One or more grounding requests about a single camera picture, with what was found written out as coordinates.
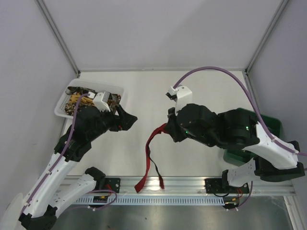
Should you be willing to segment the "red necktie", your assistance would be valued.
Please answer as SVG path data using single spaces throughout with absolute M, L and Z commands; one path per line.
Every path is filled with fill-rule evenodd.
M 145 174 L 144 176 L 141 178 L 141 180 L 134 186 L 134 189 L 136 191 L 136 193 L 139 193 L 144 187 L 145 187 L 145 184 L 147 182 L 147 178 L 148 178 L 148 174 L 149 174 L 149 170 L 150 170 L 150 167 L 151 167 L 151 163 L 154 164 L 155 166 L 155 170 L 157 172 L 157 175 L 158 175 L 158 179 L 159 179 L 159 186 L 161 189 L 164 189 L 165 188 L 165 185 L 164 185 L 164 181 L 163 181 L 163 177 L 161 176 L 160 172 L 159 172 L 159 169 L 156 165 L 156 163 L 152 160 L 151 158 L 151 150 L 150 150 L 150 143 L 151 141 L 153 140 L 153 138 L 156 136 L 156 135 L 159 135 L 159 134 L 162 134 L 162 133 L 166 133 L 168 134 L 168 132 L 165 130 L 165 127 L 166 127 L 166 123 L 162 124 L 161 126 L 159 126 L 158 128 L 156 128 L 152 133 L 151 135 L 149 136 L 146 144 L 145 144 L 145 155 L 146 155 L 146 170 L 145 170 Z

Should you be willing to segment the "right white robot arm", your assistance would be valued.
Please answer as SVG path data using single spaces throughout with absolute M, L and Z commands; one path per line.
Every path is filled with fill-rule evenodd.
M 165 130 L 174 142 L 189 138 L 207 147 L 246 150 L 255 154 L 247 163 L 222 173 L 223 188 L 241 187 L 255 180 L 283 182 L 305 176 L 298 150 L 265 132 L 260 121 L 240 109 L 216 114 L 203 105 L 189 103 L 181 110 L 168 109 Z

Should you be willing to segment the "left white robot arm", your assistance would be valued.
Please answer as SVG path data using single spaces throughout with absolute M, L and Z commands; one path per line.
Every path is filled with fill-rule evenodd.
M 57 218 L 79 197 L 105 188 L 106 175 L 91 167 L 68 189 L 57 192 L 68 173 L 92 148 L 92 142 L 107 131 L 127 131 L 137 117 L 116 105 L 116 113 L 82 107 L 72 125 L 54 148 L 54 153 L 33 189 L 24 199 L 19 222 L 27 230 L 50 230 Z

